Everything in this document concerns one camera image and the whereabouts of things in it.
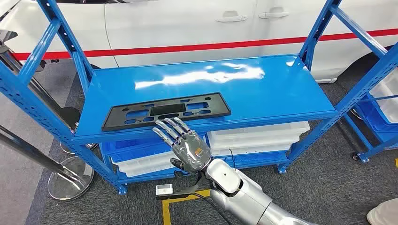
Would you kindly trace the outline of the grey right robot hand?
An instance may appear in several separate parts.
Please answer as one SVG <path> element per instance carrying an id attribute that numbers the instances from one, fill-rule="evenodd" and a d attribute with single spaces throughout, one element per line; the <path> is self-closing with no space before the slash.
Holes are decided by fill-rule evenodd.
<path id="1" fill-rule="evenodd" d="M 202 171 L 211 161 L 211 151 L 206 142 L 181 119 L 156 120 L 152 131 L 156 133 L 181 161 L 183 170 L 189 174 Z"/>

